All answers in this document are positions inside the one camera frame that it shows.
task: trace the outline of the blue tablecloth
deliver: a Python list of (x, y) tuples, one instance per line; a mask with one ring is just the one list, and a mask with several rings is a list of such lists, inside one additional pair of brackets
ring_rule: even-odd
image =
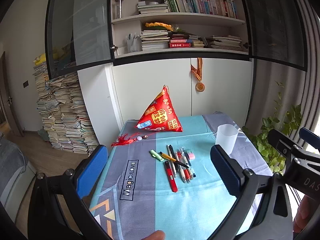
[[(148, 139), (113, 148), (91, 201), (90, 210), (114, 240), (140, 240), (163, 230), (168, 240), (207, 239), (225, 218), (236, 198), (231, 196), (210, 160), (210, 149), (221, 124), (238, 126), (226, 114), (179, 118), (183, 132), (157, 132), (134, 128), (127, 121), (121, 134), (141, 132)], [(176, 178), (179, 189), (171, 191), (164, 163), (149, 151), (167, 153), (184, 146), (192, 150), (196, 173), (191, 183)], [(252, 143), (241, 131), (230, 155), (243, 168), (272, 175)], [(259, 205), (257, 196), (239, 233), (247, 230)]]

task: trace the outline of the cabinet door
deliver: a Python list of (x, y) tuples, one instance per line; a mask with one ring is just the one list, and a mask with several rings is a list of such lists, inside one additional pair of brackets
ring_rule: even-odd
[(305, 30), (297, 1), (242, 1), (251, 31), (250, 57), (306, 71)]
[[(191, 63), (197, 66), (197, 59)], [(192, 115), (213, 114), (221, 111), (229, 115), (240, 127), (245, 123), (252, 87), (252, 62), (203, 58), (203, 92), (196, 91), (198, 80), (192, 76)]]
[(49, 77), (113, 60), (110, 0), (49, 0), (45, 25)]
[(163, 85), (177, 116), (191, 115), (190, 58), (119, 65), (112, 72), (123, 122), (140, 119)]

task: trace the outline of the pen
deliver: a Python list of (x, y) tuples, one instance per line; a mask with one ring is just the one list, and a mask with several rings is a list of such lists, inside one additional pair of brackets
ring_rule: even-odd
[[(175, 154), (174, 154), (173, 147), (172, 147), (171, 144), (169, 145), (169, 149), (170, 149), (170, 152), (171, 152), (171, 154), (172, 154), (172, 157), (173, 157), (173, 158), (176, 158), (176, 156), (175, 156)], [(173, 163), (173, 164), (174, 164), (174, 166), (175, 166), (175, 168), (176, 168), (176, 171), (177, 171), (177, 173), (178, 173), (179, 170), (180, 170), (179, 165), (178, 165), (177, 163)]]
[(195, 178), (195, 177), (196, 177), (196, 173), (195, 173), (195, 171), (194, 171), (194, 169), (193, 169), (193, 167), (192, 167), (192, 165), (191, 165), (191, 162), (190, 162), (190, 158), (189, 158), (189, 154), (188, 154), (188, 152), (185, 152), (185, 155), (186, 155), (186, 158), (187, 158), (187, 161), (188, 161), (189, 167), (190, 167), (190, 169), (191, 169), (191, 171), (192, 171), (193, 177)]
[(159, 161), (161, 161), (161, 162), (164, 161), (163, 158), (158, 153), (156, 153), (154, 150), (151, 150), (150, 153), (153, 157), (157, 158)]
[(180, 162), (180, 161), (178, 161), (178, 160), (170, 157), (169, 155), (167, 155), (167, 154), (165, 154), (165, 153), (163, 153), (163, 152), (159, 152), (159, 153), (161, 154), (162, 157), (164, 157), (164, 158), (166, 158), (166, 159), (168, 159), (168, 160), (170, 160), (170, 161), (173, 161), (173, 162), (179, 164), (179, 165), (182, 166), (182, 167), (188, 168), (187, 165), (185, 165), (184, 163), (182, 163), (182, 162)]
[[(183, 161), (180, 152), (178, 152), (178, 157), (179, 157), (179, 159), (180, 159), (181, 161)], [(184, 175), (186, 176), (186, 181), (187, 181), (188, 183), (190, 183), (190, 175), (189, 175), (189, 172), (188, 172), (187, 169), (185, 169), (185, 168), (183, 169), (183, 172), (184, 172)]]
[[(186, 165), (188, 165), (188, 160), (187, 160), (186, 156), (184, 155), (184, 152), (183, 152), (183, 150), (181, 148), (180, 148), (180, 151), (181, 151), (182, 160), (184, 161), (184, 163)], [(188, 171), (188, 173), (190, 175), (190, 179), (193, 179), (193, 173), (192, 173), (190, 167), (187, 168), (187, 171)]]
[[(167, 145), (167, 149), (168, 149), (169, 156), (172, 157), (172, 153), (171, 153), (169, 145)], [(176, 167), (174, 166), (174, 162), (173, 161), (171, 161), (171, 166), (172, 166), (173, 176), (176, 178), (177, 177), (177, 171), (176, 171)]]
[(165, 166), (165, 170), (166, 170), (167, 175), (168, 175), (168, 179), (169, 179), (171, 190), (173, 192), (178, 192), (177, 184), (174, 181), (173, 174), (172, 174), (169, 162), (165, 161), (164, 162), (164, 166)]
[[(175, 157), (178, 159), (178, 154), (177, 152), (174, 152), (175, 154)], [(181, 175), (181, 179), (183, 180), (183, 183), (186, 183), (186, 176), (184, 175), (184, 171), (183, 171), (183, 168), (180, 166), (179, 167), (179, 171), (180, 171), (180, 175)]]

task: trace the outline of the hand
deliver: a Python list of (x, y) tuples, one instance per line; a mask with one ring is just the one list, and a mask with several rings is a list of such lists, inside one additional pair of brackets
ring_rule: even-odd
[(164, 231), (158, 230), (152, 233), (150, 236), (143, 238), (142, 240), (164, 240), (165, 233)]
[(310, 220), (309, 197), (305, 195), (300, 202), (296, 217), (293, 221), (293, 231), (300, 233)]

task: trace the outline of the medal ribbon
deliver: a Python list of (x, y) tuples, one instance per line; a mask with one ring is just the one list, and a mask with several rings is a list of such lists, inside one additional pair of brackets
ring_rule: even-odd
[(191, 64), (191, 72), (196, 76), (196, 78), (201, 82), (202, 80), (202, 58), (198, 58), (198, 66), (199, 68), (196, 69), (192, 64)]

